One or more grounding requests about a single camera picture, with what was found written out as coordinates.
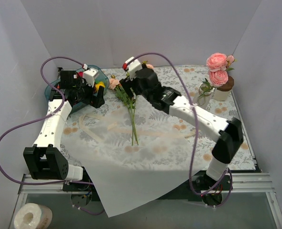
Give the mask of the pink rose stem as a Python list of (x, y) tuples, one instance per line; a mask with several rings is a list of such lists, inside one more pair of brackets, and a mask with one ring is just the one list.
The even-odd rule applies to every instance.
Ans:
[(234, 70), (231, 65), (236, 61), (233, 55), (226, 55), (224, 53), (213, 53), (206, 60), (208, 68), (208, 78), (204, 82), (209, 82), (215, 90), (228, 81), (229, 72)]

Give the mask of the white paper bouquet wrap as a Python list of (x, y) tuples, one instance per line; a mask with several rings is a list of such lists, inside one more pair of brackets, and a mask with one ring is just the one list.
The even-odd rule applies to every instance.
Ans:
[(74, 115), (61, 148), (84, 166), (109, 217), (158, 199), (188, 178), (191, 133), (180, 120), (125, 109)]

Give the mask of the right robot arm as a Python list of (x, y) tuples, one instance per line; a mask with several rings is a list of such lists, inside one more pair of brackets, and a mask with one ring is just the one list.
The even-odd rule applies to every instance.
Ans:
[(155, 109), (188, 122), (216, 143), (204, 183), (212, 190), (220, 186), (228, 164), (243, 143), (241, 121), (237, 118), (227, 120), (197, 105), (191, 105), (180, 92), (161, 85), (153, 69), (141, 68), (132, 72), (128, 68), (124, 70), (127, 76), (120, 83), (128, 96), (143, 96)]

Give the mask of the pink artificial flower bouquet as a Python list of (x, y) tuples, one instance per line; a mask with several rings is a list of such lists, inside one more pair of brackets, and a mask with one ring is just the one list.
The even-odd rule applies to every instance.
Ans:
[(131, 119), (131, 126), (132, 126), (131, 145), (133, 146), (134, 142), (136, 142), (137, 145), (139, 145), (135, 121), (134, 121), (137, 96), (134, 95), (132, 98), (130, 98), (127, 95), (127, 93), (124, 91), (122, 85), (120, 84), (120, 81), (116, 79), (115, 75), (111, 75), (109, 82), (110, 82), (109, 89), (115, 91), (116, 97), (120, 99), (123, 102), (124, 106), (127, 107), (128, 109), (129, 116)]

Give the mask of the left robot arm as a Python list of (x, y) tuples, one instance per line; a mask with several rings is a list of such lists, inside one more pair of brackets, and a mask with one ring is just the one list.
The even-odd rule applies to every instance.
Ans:
[(90, 179), (83, 168), (70, 165), (60, 151), (60, 141), (66, 120), (78, 104), (101, 107), (107, 78), (96, 68), (87, 70), (60, 70), (60, 79), (52, 83), (48, 98), (48, 118), (32, 147), (24, 149), (23, 156), (33, 179), (73, 181), (74, 186), (86, 190)]

